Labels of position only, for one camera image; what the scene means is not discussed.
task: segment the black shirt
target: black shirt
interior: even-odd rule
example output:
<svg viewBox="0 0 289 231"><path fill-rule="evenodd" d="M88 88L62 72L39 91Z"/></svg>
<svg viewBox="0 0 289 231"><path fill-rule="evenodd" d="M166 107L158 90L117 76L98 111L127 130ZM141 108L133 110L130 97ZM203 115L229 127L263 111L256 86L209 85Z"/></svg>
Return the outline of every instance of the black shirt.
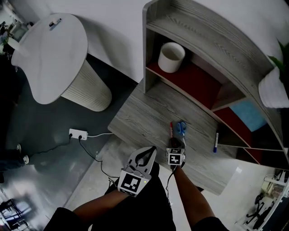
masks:
<svg viewBox="0 0 289 231"><path fill-rule="evenodd" d="M165 230L175 231L172 220L172 210L162 183L158 177L159 166L154 165L152 179L142 189L137 197L128 197L120 202L114 209L96 218L92 231L99 230ZM112 185L106 192L115 189ZM65 208L58 208L44 231L78 230L84 231L85 227L79 217ZM215 217L208 217L199 221L194 231L218 230L228 231L222 222Z"/></svg>

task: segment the blue pen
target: blue pen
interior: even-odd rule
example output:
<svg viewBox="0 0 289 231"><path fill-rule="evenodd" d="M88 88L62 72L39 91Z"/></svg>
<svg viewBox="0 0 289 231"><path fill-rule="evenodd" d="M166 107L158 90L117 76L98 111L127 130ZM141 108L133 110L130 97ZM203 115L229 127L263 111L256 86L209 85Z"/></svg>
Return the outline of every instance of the blue pen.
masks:
<svg viewBox="0 0 289 231"><path fill-rule="evenodd" d="M215 139L214 153L217 152L218 138L219 138L219 133L217 132L216 133L216 139Z"/></svg>

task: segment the black pants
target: black pants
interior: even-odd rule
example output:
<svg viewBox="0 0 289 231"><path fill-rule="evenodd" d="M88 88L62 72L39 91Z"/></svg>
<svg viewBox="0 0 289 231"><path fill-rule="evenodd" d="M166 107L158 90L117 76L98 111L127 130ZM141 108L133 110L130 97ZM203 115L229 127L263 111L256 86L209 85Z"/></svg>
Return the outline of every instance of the black pants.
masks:
<svg viewBox="0 0 289 231"><path fill-rule="evenodd" d="M0 150L0 172L19 168L25 165L23 156L17 149Z"/></svg>
<svg viewBox="0 0 289 231"><path fill-rule="evenodd" d="M158 177L159 165L154 163L152 179L137 195L128 197L114 209L93 223L92 231L97 230L166 230L175 231L172 210ZM112 185L105 194L115 190Z"/></svg>

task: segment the white mug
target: white mug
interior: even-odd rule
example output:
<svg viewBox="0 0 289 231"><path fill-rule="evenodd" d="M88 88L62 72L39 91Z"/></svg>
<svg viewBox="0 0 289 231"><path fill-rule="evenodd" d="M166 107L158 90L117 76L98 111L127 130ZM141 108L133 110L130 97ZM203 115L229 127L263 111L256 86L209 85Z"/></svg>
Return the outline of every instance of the white mug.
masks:
<svg viewBox="0 0 289 231"><path fill-rule="evenodd" d="M185 54L185 49L181 45L175 42L165 43L161 47L161 52L158 58L158 66L164 72L176 72L182 63Z"/></svg>

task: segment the power strip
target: power strip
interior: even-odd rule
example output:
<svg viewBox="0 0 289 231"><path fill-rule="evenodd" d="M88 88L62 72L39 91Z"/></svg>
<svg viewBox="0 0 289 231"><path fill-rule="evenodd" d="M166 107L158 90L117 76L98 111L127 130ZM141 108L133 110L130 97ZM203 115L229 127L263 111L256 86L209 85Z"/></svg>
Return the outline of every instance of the power strip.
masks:
<svg viewBox="0 0 289 231"><path fill-rule="evenodd" d="M78 139L78 137L81 135L82 140L87 140L87 131L81 131L76 129L69 129L69 134L72 134L72 138Z"/></svg>

